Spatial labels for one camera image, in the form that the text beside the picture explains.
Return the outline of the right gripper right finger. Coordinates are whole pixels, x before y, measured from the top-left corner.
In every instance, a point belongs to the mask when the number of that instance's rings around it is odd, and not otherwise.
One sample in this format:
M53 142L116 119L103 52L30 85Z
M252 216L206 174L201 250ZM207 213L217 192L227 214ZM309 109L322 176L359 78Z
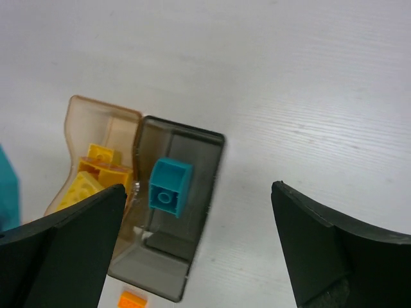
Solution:
M322 205L282 181L272 208L297 307L410 307L410 236Z

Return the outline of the orange rectangular lego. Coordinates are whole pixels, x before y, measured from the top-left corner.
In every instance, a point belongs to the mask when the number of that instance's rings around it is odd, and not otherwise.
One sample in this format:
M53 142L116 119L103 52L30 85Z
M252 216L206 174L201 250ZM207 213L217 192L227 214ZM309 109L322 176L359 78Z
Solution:
M146 308L148 307L148 298L146 295L132 291L124 290L118 300L119 308Z

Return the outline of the yellow lego brick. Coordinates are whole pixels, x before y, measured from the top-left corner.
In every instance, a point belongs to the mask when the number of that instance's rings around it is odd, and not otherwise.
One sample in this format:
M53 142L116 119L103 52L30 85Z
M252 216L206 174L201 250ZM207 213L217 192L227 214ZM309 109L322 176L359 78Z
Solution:
M57 205L68 208L112 185L121 184L130 192L133 171L121 165L121 153L98 144L90 144L87 155L80 157L74 179Z

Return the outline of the teal lego brick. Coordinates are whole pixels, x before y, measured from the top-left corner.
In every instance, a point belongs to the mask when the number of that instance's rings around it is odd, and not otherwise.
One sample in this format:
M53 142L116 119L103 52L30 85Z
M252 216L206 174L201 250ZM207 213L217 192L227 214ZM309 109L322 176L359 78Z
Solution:
M193 165L163 157L154 165L148 186L148 206L180 218L191 185Z

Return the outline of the teal lego creature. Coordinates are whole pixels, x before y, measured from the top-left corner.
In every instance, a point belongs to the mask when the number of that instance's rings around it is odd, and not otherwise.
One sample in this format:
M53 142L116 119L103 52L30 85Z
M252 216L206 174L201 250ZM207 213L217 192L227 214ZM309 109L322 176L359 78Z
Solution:
M1 147L1 231L21 224L19 178Z

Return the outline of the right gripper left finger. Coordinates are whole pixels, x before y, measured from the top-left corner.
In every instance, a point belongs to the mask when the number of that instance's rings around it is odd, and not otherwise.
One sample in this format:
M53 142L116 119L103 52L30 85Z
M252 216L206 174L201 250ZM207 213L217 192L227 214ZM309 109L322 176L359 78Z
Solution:
M97 307L125 203L116 184L1 232L1 307Z

